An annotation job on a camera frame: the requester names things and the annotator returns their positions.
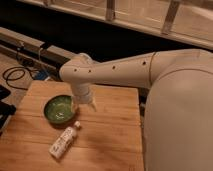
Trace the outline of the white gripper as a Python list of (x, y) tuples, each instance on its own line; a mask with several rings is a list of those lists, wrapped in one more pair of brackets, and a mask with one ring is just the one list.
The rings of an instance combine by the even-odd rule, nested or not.
[(88, 104), (91, 109), (97, 112), (96, 103), (95, 101), (92, 101), (92, 92), (89, 84), (72, 84), (71, 90), (73, 94), (73, 100), (71, 100), (71, 111), (73, 113), (76, 113), (79, 110), (79, 104)]

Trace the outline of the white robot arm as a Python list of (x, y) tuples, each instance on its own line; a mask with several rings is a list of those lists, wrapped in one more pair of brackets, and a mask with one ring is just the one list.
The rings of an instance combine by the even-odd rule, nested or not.
[(149, 90), (143, 129), (146, 171), (213, 171), (213, 53), (171, 50), (102, 63), (80, 53), (59, 73), (77, 104), (92, 101), (92, 83)]

